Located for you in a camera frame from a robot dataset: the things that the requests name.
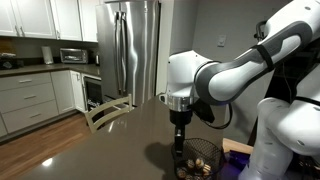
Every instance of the countertop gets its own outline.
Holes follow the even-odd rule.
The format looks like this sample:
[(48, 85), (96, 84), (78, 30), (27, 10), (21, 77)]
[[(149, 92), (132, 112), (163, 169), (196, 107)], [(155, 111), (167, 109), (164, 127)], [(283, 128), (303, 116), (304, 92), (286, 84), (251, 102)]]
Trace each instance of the countertop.
[(74, 70), (81, 73), (86, 73), (89, 75), (100, 77), (99, 66), (96, 66), (95, 64), (41, 64), (24, 66), (18, 69), (1, 70), (0, 78), (62, 70)]
[[(224, 113), (225, 107), (214, 108), (217, 123), (223, 122)], [(186, 138), (203, 138), (218, 147), (222, 134), (195, 115), (186, 126)], [(21, 179), (175, 179), (173, 140), (169, 109), (154, 97)]]

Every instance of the wall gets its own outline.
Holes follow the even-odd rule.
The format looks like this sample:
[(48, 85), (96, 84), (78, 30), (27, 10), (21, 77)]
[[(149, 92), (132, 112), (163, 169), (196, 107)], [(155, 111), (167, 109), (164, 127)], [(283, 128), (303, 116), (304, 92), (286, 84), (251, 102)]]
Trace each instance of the wall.
[[(255, 26), (287, 4), (287, 0), (199, 0), (193, 49), (199, 54), (228, 62), (257, 43)], [(217, 47), (226, 35), (225, 47)], [(251, 84), (233, 103), (234, 117), (224, 137), (247, 143), (257, 117), (256, 105), (265, 96), (272, 73)]]
[(198, 14), (196, 0), (163, 0), (161, 4), (156, 94), (166, 91), (169, 55), (192, 49)]
[(93, 51), (98, 48), (98, 43), (33, 38), (12, 38), (12, 44), (17, 58), (43, 57), (41, 46), (50, 46), (53, 57), (60, 56), (60, 48), (85, 48)]

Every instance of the drawer handle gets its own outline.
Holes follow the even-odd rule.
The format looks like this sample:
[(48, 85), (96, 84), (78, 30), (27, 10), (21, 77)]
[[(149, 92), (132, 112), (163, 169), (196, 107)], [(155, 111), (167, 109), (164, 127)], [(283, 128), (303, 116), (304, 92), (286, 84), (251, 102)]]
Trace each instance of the drawer handle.
[(31, 99), (31, 98), (35, 98), (37, 97), (36, 95), (31, 95), (31, 96), (27, 96), (27, 97), (24, 97), (24, 99)]
[(28, 80), (19, 81), (19, 83), (27, 83), (27, 82), (32, 82), (32, 80), (28, 79)]
[(41, 115), (41, 113), (37, 113), (35, 115), (30, 116), (29, 118), (34, 118), (34, 117), (37, 117), (37, 116), (40, 116), (40, 115)]

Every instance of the black basket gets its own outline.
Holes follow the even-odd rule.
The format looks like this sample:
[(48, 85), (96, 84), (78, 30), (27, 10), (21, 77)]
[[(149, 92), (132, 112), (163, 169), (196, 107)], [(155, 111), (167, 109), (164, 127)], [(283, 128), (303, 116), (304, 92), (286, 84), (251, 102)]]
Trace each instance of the black basket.
[[(182, 157), (176, 156), (174, 144), (171, 147), (171, 154), (174, 159), (174, 171), (178, 179), (177, 171), (183, 170), (186, 175), (192, 176), (193, 179), (203, 179), (203, 180), (214, 180), (217, 179), (217, 174), (223, 167), (225, 162), (223, 149), (218, 148), (211, 142), (199, 139), (192, 138), (186, 139), (183, 143), (183, 154)], [(187, 161), (201, 158), (204, 161), (204, 164), (211, 167), (209, 175), (203, 175), (202, 169), (188, 167)]]

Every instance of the refrigerator handle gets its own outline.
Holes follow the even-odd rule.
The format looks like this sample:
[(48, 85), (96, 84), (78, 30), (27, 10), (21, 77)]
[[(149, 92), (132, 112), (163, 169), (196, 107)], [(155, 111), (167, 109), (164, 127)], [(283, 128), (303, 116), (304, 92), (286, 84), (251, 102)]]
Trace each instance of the refrigerator handle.
[(123, 74), (123, 93), (127, 91), (127, 63), (128, 63), (128, 38), (127, 38), (127, 22), (126, 13), (121, 13), (122, 25), (122, 74)]
[(120, 82), (120, 70), (119, 70), (119, 30), (118, 30), (119, 12), (115, 12), (114, 15), (114, 37), (113, 37), (113, 54), (114, 64), (116, 72), (117, 90), (118, 94), (121, 94), (121, 82)]

